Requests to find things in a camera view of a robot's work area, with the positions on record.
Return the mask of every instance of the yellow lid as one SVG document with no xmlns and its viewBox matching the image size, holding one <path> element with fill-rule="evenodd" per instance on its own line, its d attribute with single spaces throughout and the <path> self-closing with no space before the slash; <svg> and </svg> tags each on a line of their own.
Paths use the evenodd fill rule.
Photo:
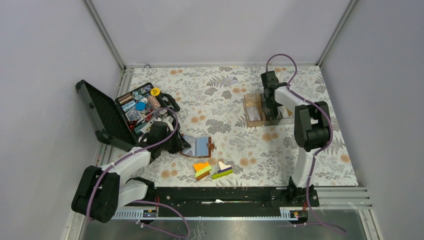
<svg viewBox="0 0 424 240">
<path fill-rule="evenodd" d="M 153 88 L 151 91 L 150 91 L 150 94 L 152 95 L 152 96 L 158 96 L 159 94 L 161 93 L 161 90 L 159 89 L 159 88 L 157 88 L 157 87 L 155 87 L 155 88 Z"/>
</svg>

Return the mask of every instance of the cable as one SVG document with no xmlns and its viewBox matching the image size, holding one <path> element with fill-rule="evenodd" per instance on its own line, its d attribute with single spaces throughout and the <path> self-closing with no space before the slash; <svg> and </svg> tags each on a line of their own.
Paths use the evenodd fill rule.
<svg viewBox="0 0 424 240">
<path fill-rule="evenodd" d="M 131 156 L 133 156 L 133 155 L 135 155 L 135 154 L 138 154 L 138 153 L 141 153 L 141 152 L 143 152 L 143 151 L 145 151 L 145 150 L 147 150 L 147 149 L 150 149 L 150 148 L 154 148 L 154 147 L 156 147 L 156 146 L 158 146 L 158 145 L 161 145 L 161 144 L 163 144 L 164 142 L 166 142 L 166 141 L 168 141 L 176 132 L 177 132 L 177 129 L 178 129 L 178 117 L 177 117 L 177 114 L 172 110 L 172 109 L 170 109 L 170 108 L 168 108 L 168 107 L 161 107 L 161 108 L 158 108 L 158 109 L 156 109 L 155 111 L 154 111 L 154 114 L 156 115 L 159 111 L 161 111 L 161 110 L 168 110 L 169 112 L 171 112 L 172 113 L 172 115 L 175 117 L 175 127 L 174 127 L 174 129 L 173 129 L 173 131 L 171 132 L 171 134 L 169 135 L 169 136 L 167 136 L 167 137 L 165 137 L 165 139 L 163 139 L 162 141 L 159 141 L 159 142 L 157 142 L 157 143 L 155 143 L 155 144 L 152 144 L 152 145 L 150 145 L 150 146 L 147 146 L 147 147 L 144 147 L 144 148 L 142 148 L 142 149 L 138 149 L 138 150 L 136 150 L 136 151 L 134 151 L 134 152 L 130 152 L 130 153 L 128 153 L 127 155 L 124 155 L 123 157 L 121 157 L 120 159 L 118 159 L 117 161 L 115 161 L 114 162 L 114 165 L 110 165 L 108 168 L 106 168 L 102 173 L 101 173 L 101 175 L 98 177 L 98 179 L 97 179 L 97 182 L 95 183 L 95 185 L 94 185 L 94 187 L 93 187 L 93 191 L 91 192 L 91 195 L 90 195 L 90 199 L 88 200 L 88 204 L 87 204 L 87 211 L 86 211 L 86 213 L 85 213 L 85 215 L 87 216 L 87 221 L 89 222 L 89 221 L 91 221 L 91 219 L 90 219 L 90 210 L 91 210 L 91 207 L 92 207 L 92 204 L 93 204 L 93 199 L 94 199 L 94 196 L 95 196 L 95 194 L 96 194 L 96 190 L 99 188 L 99 186 L 100 186 L 100 183 L 101 183 L 101 181 L 102 181 L 102 179 L 105 177 L 105 175 L 106 175 L 106 173 L 107 172 L 109 172 L 111 169 L 113 169 L 116 165 L 118 165 L 118 164 L 120 164 L 120 163 L 122 163 L 124 160 L 126 160 L 126 159 L 128 159 L 129 157 L 131 157 Z M 170 206 L 168 206 L 168 205 L 165 205 L 165 204 L 163 204 L 163 203 L 158 203 L 158 202 L 149 202 L 149 201 L 134 201 L 134 203 L 146 203 L 146 204 L 153 204 L 153 205 L 160 205 L 160 206 L 163 206 L 163 207 L 165 207 L 165 208 L 169 208 L 169 209 L 171 209 L 172 211 L 174 211 L 178 216 L 180 216 L 181 218 L 182 218 L 182 220 L 184 221 L 184 223 L 185 223 L 185 225 L 187 226 L 187 232 L 188 232 L 188 234 L 187 234 L 187 236 L 177 236 L 177 235 L 175 235 L 175 234 L 173 234 L 173 233 L 170 233 L 170 232 L 167 232 L 167 231 L 165 231 L 165 230 L 162 230 L 162 229 L 159 229 L 159 228 L 156 228 L 156 227 L 153 227 L 153 226 L 149 226 L 149 225 L 146 225 L 146 226 L 149 226 L 149 227 L 151 227 L 152 229 L 155 229 L 155 230 L 158 230 L 158 231 L 161 231 L 161 232 L 163 232 L 163 233 L 166 233 L 166 234 L 169 234 L 169 235 L 171 235 L 171 236 L 173 236 L 173 237 L 177 237 L 177 238 L 188 238 L 189 236 L 190 236 L 190 227 L 189 227 L 189 225 L 188 225 L 188 223 L 187 223 L 187 221 L 186 221 L 186 219 L 181 215 L 181 213 L 179 213 L 177 210 L 175 210 L 174 208 L 172 208 L 172 207 L 170 207 Z"/>
<path fill-rule="evenodd" d="M 313 172 L 314 172 L 314 168 L 315 168 L 315 163 L 316 163 L 316 161 L 317 161 L 317 159 L 316 159 L 316 157 L 317 157 L 317 155 L 320 153 L 320 152 L 322 152 L 322 151 L 324 151 L 326 148 L 328 148 L 328 146 L 331 144 L 331 142 L 333 141 L 333 125 L 332 125 L 332 123 L 331 123 L 331 120 L 330 120 L 330 118 L 329 118 L 329 116 L 327 115 L 327 113 L 321 108 L 321 107 L 319 107 L 317 104 L 315 104 L 315 102 L 312 102 L 312 101 L 310 101 L 310 100 L 308 100 L 308 99 L 305 99 L 304 97 L 302 97 L 301 95 L 299 95 L 297 92 L 295 92 L 295 91 L 293 91 L 293 90 L 291 90 L 290 89 L 290 82 L 295 78 L 295 76 L 296 76 L 296 74 L 298 73 L 298 66 L 296 65 L 296 63 L 295 63 L 295 60 L 293 60 L 293 58 L 291 57 L 291 56 L 289 56 L 289 55 L 287 55 L 287 54 L 284 54 L 284 53 L 279 53 L 279 54 L 275 54 L 275 55 L 273 55 L 272 57 L 270 57 L 269 59 L 268 59 L 268 61 L 266 62 L 266 66 L 265 66 L 265 70 L 268 72 L 268 64 L 270 63 L 270 61 L 271 61 L 271 59 L 273 59 L 274 57 L 276 57 L 276 56 L 284 56 L 284 57 L 287 57 L 287 58 L 289 58 L 290 60 L 291 60 L 291 62 L 294 64 L 294 73 L 293 73 L 293 76 L 291 76 L 291 78 L 290 78 L 290 80 L 287 82 L 287 90 L 290 92 L 290 93 L 292 93 L 294 96 L 296 96 L 297 98 L 299 98 L 300 100 L 302 100 L 302 101 L 304 101 L 304 102 L 306 102 L 306 103 L 308 103 L 308 104 L 310 104 L 310 105 L 312 105 L 312 106 L 314 106 L 316 109 L 318 109 L 320 112 L 321 112 L 321 114 L 325 117 L 325 119 L 327 120 L 327 122 L 328 122 L 328 128 L 329 128 L 329 140 L 328 140 L 328 142 L 327 142 L 327 144 L 325 145 L 325 146 L 323 146 L 323 147 L 321 147 L 318 151 L 316 151 L 314 154 L 313 154 L 313 158 L 312 158 L 312 165 L 311 165 L 311 167 L 310 167 L 310 171 L 309 171 L 309 174 L 308 174 L 308 176 L 307 176 L 307 182 L 306 182 L 306 196 L 309 196 L 309 186 L 310 186 L 310 184 L 311 184 L 311 176 L 312 176 L 312 174 L 313 174 Z M 312 207 L 311 207 L 311 203 L 310 203 L 310 201 L 309 201 L 309 197 L 307 197 L 306 198 L 306 202 L 307 202 L 307 206 L 308 206 L 308 208 L 310 209 L 310 212 L 312 213 L 312 215 L 316 218 L 316 220 L 318 221 L 318 222 L 311 222 L 311 223 L 306 223 L 307 225 L 319 225 L 319 224 L 321 224 L 322 226 L 324 226 L 324 227 L 326 227 L 327 229 L 329 229 L 330 231 L 332 231 L 332 232 L 334 232 L 334 233 L 337 233 L 337 234 L 340 234 L 340 235 L 347 235 L 348 234 L 348 231 L 346 231 L 343 227 L 341 227 L 341 226 L 338 226 L 338 225 L 336 225 L 336 224 L 333 224 L 333 223 L 328 223 L 328 222 L 323 222 L 323 221 L 321 221 L 319 218 L 318 218 L 318 216 L 315 214 L 315 212 L 314 212 L 314 210 L 312 209 Z"/>
<path fill-rule="evenodd" d="M 183 215 L 181 215 L 181 213 L 179 213 L 179 212 L 178 212 L 176 209 L 174 209 L 173 207 L 168 206 L 168 205 L 163 204 L 163 203 L 159 203 L 159 202 L 143 201 L 143 200 L 136 200 L 136 201 L 133 201 L 133 203 L 137 203 L 137 204 L 159 205 L 159 206 L 162 206 L 162 207 L 165 207 L 165 208 L 171 209 L 171 210 L 172 210 L 174 213 L 176 213 L 176 214 L 177 214 L 177 215 L 178 215 L 178 216 L 182 219 L 182 221 L 184 222 L 185 226 L 187 227 L 187 235 L 185 235 L 185 236 L 176 235 L 176 234 L 171 233 L 171 232 L 169 232 L 169 231 L 165 231 L 165 230 L 160 229 L 160 228 L 157 228 L 157 227 L 155 227 L 155 226 L 150 226 L 150 225 L 148 225 L 148 224 L 144 224 L 144 225 L 142 225 L 142 226 L 146 226 L 146 227 L 148 227 L 148 228 L 151 228 L 151 229 L 154 229 L 154 230 L 158 230 L 158 231 L 160 231 L 160 232 L 162 232 L 162 233 L 165 233 L 165 234 L 171 235 L 171 236 L 173 236 L 173 237 L 175 237 L 175 238 L 186 239 L 186 238 L 190 237 L 190 226 L 189 226 L 189 223 L 188 223 L 188 222 L 187 222 L 187 220 L 183 217 Z"/>
</svg>

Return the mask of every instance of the metal corner post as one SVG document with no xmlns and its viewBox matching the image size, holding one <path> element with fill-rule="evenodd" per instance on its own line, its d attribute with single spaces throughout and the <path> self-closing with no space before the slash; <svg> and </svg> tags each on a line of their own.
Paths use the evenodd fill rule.
<svg viewBox="0 0 424 240">
<path fill-rule="evenodd" d="M 118 64 L 119 68 L 121 70 L 125 70 L 126 65 L 124 60 L 122 59 L 121 55 L 119 54 L 117 48 L 115 47 L 111 36 L 109 36 L 108 31 L 105 28 L 105 25 L 103 24 L 102 20 L 100 19 L 99 14 L 97 13 L 96 8 L 93 5 L 93 2 L 91 0 L 82 0 L 85 7 L 87 8 L 88 13 L 90 14 L 91 18 L 94 21 L 94 24 L 96 25 L 101 37 L 103 38 L 104 42 L 106 43 L 107 47 L 110 50 L 110 53 L 112 53 L 113 58 L 116 61 L 116 64 Z"/>
<path fill-rule="evenodd" d="M 343 12 L 343 15 L 341 16 L 340 20 L 337 23 L 337 26 L 335 27 L 330 39 L 327 42 L 327 45 L 325 45 L 324 50 L 321 53 L 321 56 L 319 56 L 318 61 L 315 63 L 316 66 L 321 67 L 323 65 L 324 60 L 326 59 L 330 49 L 332 48 L 334 42 L 336 41 L 337 37 L 340 34 L 340 31 L 345 26 L 346 21 L 348 20 L 349 16 L 351 15 L 352 11 L 354 10 L 356 4 L 359 0 L 350 0 L 349 4 L 347 5 L 346 9 Z"/>
</svg>

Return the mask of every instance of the orange block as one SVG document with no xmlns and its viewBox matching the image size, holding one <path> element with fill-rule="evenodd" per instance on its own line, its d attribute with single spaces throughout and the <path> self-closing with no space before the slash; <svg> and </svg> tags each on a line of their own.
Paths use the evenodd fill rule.
<svg viewBox="0 0 424 240">
<path fill-rule="evenodd" d="M 206 168 L 207 166 L 209 166 L 209 162 L 205 162 L 205 163 L 200 162 L 200 163 L 193 164 L 194 170 L 196 170 L 196 172 Z"/>
</svg>

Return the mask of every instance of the purple block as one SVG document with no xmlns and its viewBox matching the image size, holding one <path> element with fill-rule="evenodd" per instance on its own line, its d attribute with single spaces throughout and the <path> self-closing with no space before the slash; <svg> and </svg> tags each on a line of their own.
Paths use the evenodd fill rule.
<svg viewBox="0 0 424 240">
<path fill-rule="evenodd" d="M 224 169 L 224 170 L 219 170 L 219 171 L 218 171 L 218 173 L 220 174 L 220 173 L 223 173 L 223 172 L 228 171 L 228 170 L 230 170 L 230 169 L 233 169 L 233 168 L 232 168 L 232 167 L 229 167 L 229 168 L 226 168 L 226 169 Z"/>
</svg>

